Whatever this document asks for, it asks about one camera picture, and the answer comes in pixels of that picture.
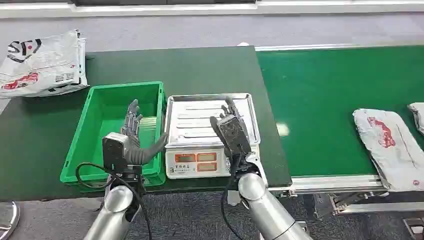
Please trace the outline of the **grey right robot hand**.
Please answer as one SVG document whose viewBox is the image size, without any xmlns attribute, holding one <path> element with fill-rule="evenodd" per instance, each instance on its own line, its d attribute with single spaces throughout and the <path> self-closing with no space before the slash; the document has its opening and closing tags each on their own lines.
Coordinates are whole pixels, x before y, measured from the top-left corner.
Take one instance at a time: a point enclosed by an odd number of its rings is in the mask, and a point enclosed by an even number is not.
<svg viewBox="0 0 424 240">
<path fill-rule="evenodd" d="M 224 152 L 228 157 L 245 156 L 252 151 L 246 124 L 235 102 L 230 97 L 226 97 L 225 102 L 226 105 L 221 106 L 224 113 L 219 118 L 211 116 L 210 125 L 223 143 Z"/>
</svg>

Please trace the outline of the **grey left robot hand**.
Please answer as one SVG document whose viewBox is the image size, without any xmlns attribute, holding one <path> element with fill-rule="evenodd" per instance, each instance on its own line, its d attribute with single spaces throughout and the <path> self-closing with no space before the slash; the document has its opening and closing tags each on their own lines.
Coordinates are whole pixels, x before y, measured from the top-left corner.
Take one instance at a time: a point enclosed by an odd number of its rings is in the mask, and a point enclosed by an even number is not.
<svg viewBox="0 0 424 240">
<path fill-rule="evenodd" d="M 139 126 L 143 115 L 140 113 L 139 101 L 134 99 L 128 106 L 124 124 L 120 129 L 120 133 L 128 136 L 129 148 L 125 154 L 127 163 L 131 165 L 146 165 L 154 156 L 162 152 L 168 142 L 168 133 L 163 133 L 155 144 L 148 148 L 140 147 Z"/>
</svg>

